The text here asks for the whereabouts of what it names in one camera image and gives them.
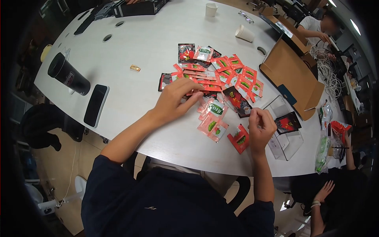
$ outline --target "black box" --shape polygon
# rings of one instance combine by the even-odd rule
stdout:
[[[126,4],[124,0],[113,6],[115,17],[155,15],[169,0],[143,0]]]

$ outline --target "floor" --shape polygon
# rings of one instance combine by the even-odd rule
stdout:
[[[215,0],[215,2],[224,3],[246,12],[257,14],[252,11],[252,6],[246,5],[247,1],[244,0]],[[101,150],[105,147],[103,140],[100,136],[92,131],[88,135],[83,136],[83,141],[80,143],[74,142],[66,133],[61,129],[54,129],[51,133],[56,134],[62,144],[62,149],[56,152],[52,147],[32,150],[32,153],[36,159],[38,174],[41,179],[41,183],[45,185],[45,189],[54,187],[54,196],[58,200],[62,200],[67,192],[67,196],[70,196],[75,191],[74,179],[75,176],[80,175],[87,179],[92,169],[94,159],[100,154]],[[135,162],[135,173],[141,170],[145,156],[138,154]],[[250,177],[251,184],[253,184],[253,177]],[[225,195],[225,199],[229,202],[237,193],[239,185],[235,182]],[[253,185],[251,185],[250,191],[242,202],[240,207],[235,211],[238,215],[245,207],[254,202]],[[283,192],[275,190],[275,226],[279,227],[281,233],[285,233],[289,230],[296,231],[302,225],[301,221],[305,218],[302,217],[302,210],[299,204],[296,204],[292,209],[284,209],[283,204],[287,202],[286,195]],[[81,201],[74,200],[70,203],[63,204],[60,208],[56,208],[56,215],[60,218],[66,228],[76,235],[83,230],[83,224],[80,217]]]

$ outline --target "round table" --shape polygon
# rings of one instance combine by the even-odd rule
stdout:
[[[210,45],[222,55],[235,53],[245,65],[257,70],[257,78],[264,83],[264,89],[262,100],[253,107],[264,108],[279,92],[259,72],[258,66],[264,57],[258,53],[257,47],[269,53],[279,35],[259,17],[247,13],[255,22],[249,24],[238,14],[239,9],[221,3],[216,3],[216,17],[205,17],[207,2],[171,0],[155,16],[108,17],[93,21],[82,34],[74,35],[87,17],[78,20],[79,14],[55,41],[34,83],[55,105],[84,126],[84,114],[95,85],[109,86],[99,124],[92,130],[113,139],[155,106],[160,96],[157,89],[161,73],[175,71],[172,65],[177,63],[178,43],[195,43],[196,46]],[[115,27],[120,21],[125,23]],[[240,24],[255,34],[253,43],[235,37]],[[103,42],[108,34],[112,34],[112,38]],[[68,52],[70,64],[90,81],[91,90],[86,96],[69,94],[66,86],[47,75],[50,62],[58,52]],[[141,71],[131,70],[131,64],[141,67]],[[324,93],[319,105],[325,98],[327,95]],[[239,155],[227,138],[238,124],[247,128],[248,118],[240,119],[228,110],[223,120],[229,128],[215,143],[197,130],[200,124],[197,107],[193,106],[182,118],[151,133],[137,151],[197,170],[252,176],[249,149]],[[334,108],[334,119],[343,121],[338,105]],[[267,160],[274,177],[314,172],[321,134],[318,116],[315,113],[307,121],[300,119],[300,123],[304,143],[289,161],[276,160],[266,146]]]

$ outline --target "wristband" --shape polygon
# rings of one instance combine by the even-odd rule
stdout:
[[[314,206],[321,206],[321,203],[316,203],[316,204],[313,204],[310,208],[314,207]]]

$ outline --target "white cord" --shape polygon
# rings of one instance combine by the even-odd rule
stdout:
[[[343,86],[330,67],[333,61],[329,59],[325,49],[320,49],[316,46],[312,46],[310,54],[317,60],[318,75],[324,81],[325,92],[329,95],[331,101],[335,103],[342,94]]]
[[[70,188],[70,185],[71,185],[71,176],[72,176],[72,172],[74,171],[75,156],[76,156],[76,144],[75,144],[75,154],[74,154],[74,158],[73,158],[73,161],[72,161],[72,169],[71,169],[71,174],[70,174],[70,183],[69,183],[69,187],[67,188],[66,195],[65,195],[64,198],[62,199],[62,202],[56,205],[57,207],[61,207],[61,206],[62,206],[62,203],[66,202],[65,198],[67,197],[67,194],[68,194],[68,192],[69,192],[69,188]]]

